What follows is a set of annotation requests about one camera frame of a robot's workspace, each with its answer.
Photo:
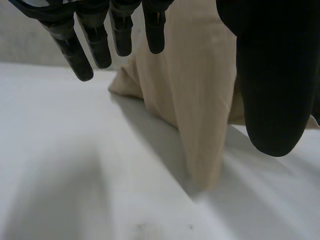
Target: black robotic finger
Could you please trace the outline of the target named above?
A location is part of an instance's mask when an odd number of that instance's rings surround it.
[[[75,33],[73,16],[61,22],[40,22],[60,48],[75,75],[83,82],[92,79],[94,72]]]
[[[146,38],[153,54],[165,48],[165,11],[172,3],[173,0],[142,0]]]
[[[106,69],[112,63],[108,35],[104,26],[108,9],[109,0],[91,0],[79,2],[76,10],[95,64],[100,69]]]
[[[131,15],[139,7],[141,0],[111,0],[109,16],[113,33],[115,50],[121,57],[132,52],[131,32],[133,22]]]
[[[237,36],[237,77],[248,135],[270,156],[288,154],[311,115],[320,64],[319,3],[217,0],[222,21]]]

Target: white table surface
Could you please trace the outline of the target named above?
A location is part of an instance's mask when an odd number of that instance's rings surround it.
[[[188,187],[179,132],[114,72],[0,63],[0,239],[317,240],[320,132],[258,152],[230,126],[216,189]]]

